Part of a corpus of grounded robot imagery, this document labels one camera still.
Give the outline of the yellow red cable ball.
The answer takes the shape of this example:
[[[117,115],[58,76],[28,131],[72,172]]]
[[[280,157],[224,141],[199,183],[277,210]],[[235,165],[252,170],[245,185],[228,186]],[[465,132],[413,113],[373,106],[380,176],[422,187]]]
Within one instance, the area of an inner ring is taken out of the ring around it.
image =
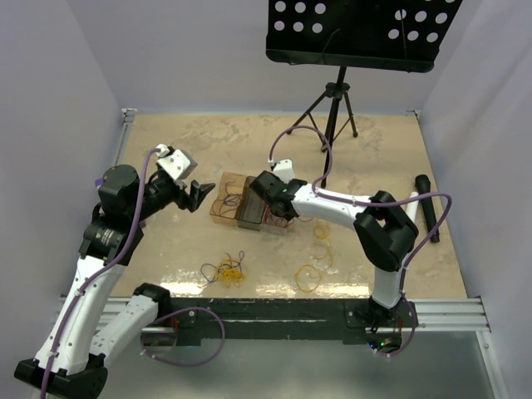
[[[199,272],[205,282],[199,288],[206,288],[211,284],[221,282],[226,288],[239,288],[245,280],[244,261],[245,252],[239,251],[236,258],[226,254],[218,264],[205,263],[199,267]]]

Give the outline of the grey transparent bin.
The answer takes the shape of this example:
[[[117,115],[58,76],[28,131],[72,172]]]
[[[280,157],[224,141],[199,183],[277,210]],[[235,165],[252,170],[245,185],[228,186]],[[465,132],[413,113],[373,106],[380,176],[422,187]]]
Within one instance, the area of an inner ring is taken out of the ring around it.
[[[237,209],[235,219],[237,226],[241,229],[260,231],[266,205],[250,187],[255,179],[255,176],[248,176],[246,178],[242,199]]]

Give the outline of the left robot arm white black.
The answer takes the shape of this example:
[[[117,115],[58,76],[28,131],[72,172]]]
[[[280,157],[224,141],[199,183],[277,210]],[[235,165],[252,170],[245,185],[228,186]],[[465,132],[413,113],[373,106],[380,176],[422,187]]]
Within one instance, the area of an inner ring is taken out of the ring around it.
[[[143,327],[163,326],[172,316],[169,291],[143,283],[116,321],[96,328],[144,236],[140,223],[169,204],[194,212],[214,187],[197,180],[185,185],[161,167],[151,177],[131,165],[108,169],[60,315],[37,354],[18,363],[15,378],[39,390],[42,397],[98,397],[119,351]]]

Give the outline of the clear transparent bin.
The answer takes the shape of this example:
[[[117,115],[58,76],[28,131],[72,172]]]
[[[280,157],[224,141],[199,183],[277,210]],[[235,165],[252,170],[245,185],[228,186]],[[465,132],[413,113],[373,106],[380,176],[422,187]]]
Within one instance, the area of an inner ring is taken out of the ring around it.
[[[268,210],[264,213],[261,230],[268,234],[285,235],[293,225],[294,220],[275,216]]]

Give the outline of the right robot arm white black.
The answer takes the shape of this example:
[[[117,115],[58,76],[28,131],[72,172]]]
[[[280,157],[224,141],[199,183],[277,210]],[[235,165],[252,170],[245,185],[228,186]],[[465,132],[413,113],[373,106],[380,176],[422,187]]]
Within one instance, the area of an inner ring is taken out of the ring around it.
[[[358,317],[374,330],[390,326],[399,318],[399,306],[405,300],[407,258],[419,230],[388,192],[341,195],[320,190],[305,180],[285,182],[272,171],[254,178],[250,189],[280,218],[322,219],[354,231],[374,266],[372,294],[367,304],[356,311]]]

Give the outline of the orange transparent bin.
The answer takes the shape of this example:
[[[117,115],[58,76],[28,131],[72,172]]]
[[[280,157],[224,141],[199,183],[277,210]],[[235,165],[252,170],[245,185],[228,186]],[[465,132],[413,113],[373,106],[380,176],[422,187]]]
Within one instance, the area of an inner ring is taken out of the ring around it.
[[[247,175],[225,171],[219,182],[219,191],[209,215],[215,224],[236,227],[235,215],[240,205]]]

